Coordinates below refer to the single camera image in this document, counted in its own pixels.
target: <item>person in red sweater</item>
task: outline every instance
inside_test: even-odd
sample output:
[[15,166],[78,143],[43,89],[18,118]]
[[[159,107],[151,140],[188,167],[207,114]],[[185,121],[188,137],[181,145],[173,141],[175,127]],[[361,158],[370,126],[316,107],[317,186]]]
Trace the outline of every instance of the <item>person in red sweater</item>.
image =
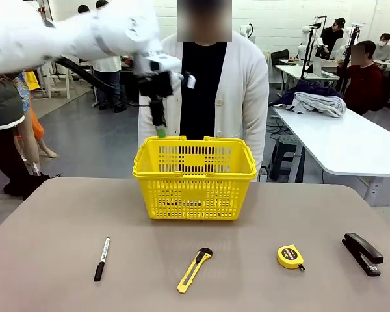
[[[346,70],[350,85],[345,91],[346,106],[357,114],[365,114],[379,105],[383,92],[383,73],[372,61],[376,51],[373,41],[362,41],[352,47],[351,66]],[[339,64],[338,72],[343,70]]]

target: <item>stool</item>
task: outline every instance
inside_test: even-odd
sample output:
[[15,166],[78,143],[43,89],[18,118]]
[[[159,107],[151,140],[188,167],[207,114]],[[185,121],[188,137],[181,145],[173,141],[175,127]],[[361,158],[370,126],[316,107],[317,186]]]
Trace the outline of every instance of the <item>stool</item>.
[[[285,154],[289,152],[294,153],[296,151],[297,143],[298,141],[293,135],[280,135],[278,137],[276,144],[274,145],[272,160],[269,165],[269,178],[271,178],[271,180],[277,181],[279,175],[288,176],[290,174],[291,169],[282,168],[281,163],[283,161],[293,162],[293,157],[285,157]],[[298,174],[295,179],[296,183],[302,183],[304,180],[305,152],[306,149],[302,148]]]

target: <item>white cardigan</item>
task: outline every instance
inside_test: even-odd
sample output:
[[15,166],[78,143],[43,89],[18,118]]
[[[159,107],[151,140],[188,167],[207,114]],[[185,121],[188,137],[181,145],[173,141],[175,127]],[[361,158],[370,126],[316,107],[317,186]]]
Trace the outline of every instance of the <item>white cardigan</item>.
[[[182,59],[182,42],[176,40],[176,35],[164,39],[162,44],[166,54]],[[255,44],[233,32],[233,41],[227,45],[216,93],[215,136],[244,139],[253,153],[257,170],[263,161],[268,93],[268,67],[265,56]],[[140,96],[139,103],[147,105],[148,98]],[[168,136],[179,136],[181,106],[182,92],[179,88],[174,95],[164,100]],[[140,107],[138,145],[150,136],[156,136],[150,108]]]

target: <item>yellow basket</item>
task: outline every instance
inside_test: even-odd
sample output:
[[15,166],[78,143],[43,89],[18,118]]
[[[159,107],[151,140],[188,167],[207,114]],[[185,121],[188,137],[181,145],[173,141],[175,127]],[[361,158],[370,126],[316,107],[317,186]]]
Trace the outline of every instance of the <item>yellow basket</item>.
[[148,138],[133,167],[152,219],[235,220],[256,174],[237,138]]

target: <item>gray sweatshirt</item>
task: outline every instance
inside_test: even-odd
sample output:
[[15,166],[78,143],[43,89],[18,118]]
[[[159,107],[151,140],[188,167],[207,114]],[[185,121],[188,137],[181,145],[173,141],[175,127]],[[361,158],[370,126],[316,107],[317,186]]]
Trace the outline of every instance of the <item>gray sweatshirt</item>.
[[390,45],[386,44],[383,47],[376,45],[376,52],[372,57],[373,60],[390,60]]

